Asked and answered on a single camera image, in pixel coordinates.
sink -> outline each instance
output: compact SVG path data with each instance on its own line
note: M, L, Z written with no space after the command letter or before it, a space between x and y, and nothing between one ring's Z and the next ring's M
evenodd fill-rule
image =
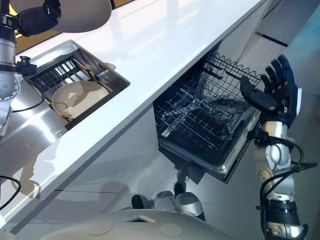
M45 100L31 110L12 113L7 132L0 139L0 173L6 176L13 176L22 167L32 172L38 154L130 85L110 65L71 40L34 57L31 63L37 65L37 73L16 76L21 92L13 100L12 110L37 104L40 92ZM52 108L53 94L77 81L96 82L107 89L108 95L74 119L63 117Z

dishwasher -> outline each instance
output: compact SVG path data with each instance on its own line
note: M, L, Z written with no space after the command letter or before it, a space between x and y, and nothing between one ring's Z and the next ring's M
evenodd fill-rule
M228 183L260 112L240 92L240 79L260 76L214 47L154 102L159 150Z

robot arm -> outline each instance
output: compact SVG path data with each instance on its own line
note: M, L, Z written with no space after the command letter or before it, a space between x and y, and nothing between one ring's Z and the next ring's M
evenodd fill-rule
M0 137L4 136L11 116L11 102L20 92L15 74L32 75L37 66L21 56L16 63L15 30L29 37L52 29L61 17L58 0L45 0L39 7L26 9L18 16L9 13L9 0L0 0Z
M245 76L240 90L244 99L261 111L260 127L248 134L257 146L254 152L257 180L261 184L261 229L266 240L303 240L307 225L299 221L294 199L292 173L314 167L302 163L302 149L290 141L288 128L300 111L301 89L298 89L288 60L281 55L271 62L266 75L261 76L264 92L255 89ZM301 154L299 162L291 161L291 150L296 147Z

wire rack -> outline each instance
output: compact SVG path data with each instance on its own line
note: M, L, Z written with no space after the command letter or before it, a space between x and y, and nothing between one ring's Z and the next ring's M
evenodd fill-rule
M28 80L51 102L54 93L64 85L90 79L88 73L81 68L72 56L69 56Z
M260 82L254 71L209 52L201 69L156 106L158 136L205 154L221 152L249 107L240 92L242 76L254 86Z

kitchen counter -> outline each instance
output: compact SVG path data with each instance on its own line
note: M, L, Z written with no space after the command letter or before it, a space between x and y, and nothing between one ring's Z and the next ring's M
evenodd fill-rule
M38 155L30 180L39 184L40 199L30 197L38 188L27 195L19 193L0 212L0 228L14 216L22 219L29 214L265 1L136 0L114 10L109 22L97 30L62 33L23 52L32 58L73 40L101 61L114 64L130 86ZM5 156L1 161L10 164ZM13 177L20 179L21 170ZM0 205L15 190L5 181Z

